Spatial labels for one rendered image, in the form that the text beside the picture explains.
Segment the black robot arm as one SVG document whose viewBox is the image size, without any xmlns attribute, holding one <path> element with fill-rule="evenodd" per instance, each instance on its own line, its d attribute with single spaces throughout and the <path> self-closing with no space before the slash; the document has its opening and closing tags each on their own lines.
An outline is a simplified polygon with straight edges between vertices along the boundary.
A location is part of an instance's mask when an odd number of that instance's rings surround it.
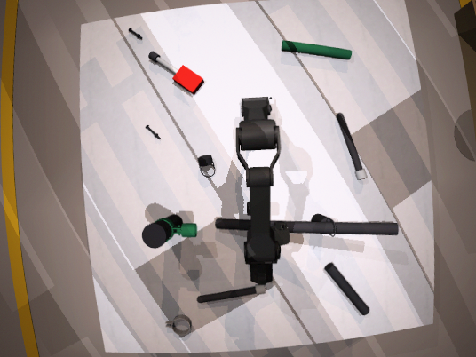
<svg viewBox="0 0 476 357">
<path fill-rule="evenodd" d="M 236 153 L 246 170 L 246 187 L 250 188 L 251 228 L 244 242 L 245 263 L 250 264 L 250 279 L 258 285 L 273 280 L 273 264 L 281 257 L 281 246 L 290 243 L 290 231 L 283 220 L 271 227 L 271 186 L 274 166 L 280 157 L 282 143 L 279 126 L 268 119 L 272 108 L 268 97 L 243 98 L 242 117 L 235 128 Z M 276 149 L 270 167 L 249 167 L 240 153 L 249 150 Z"/>
</svg>

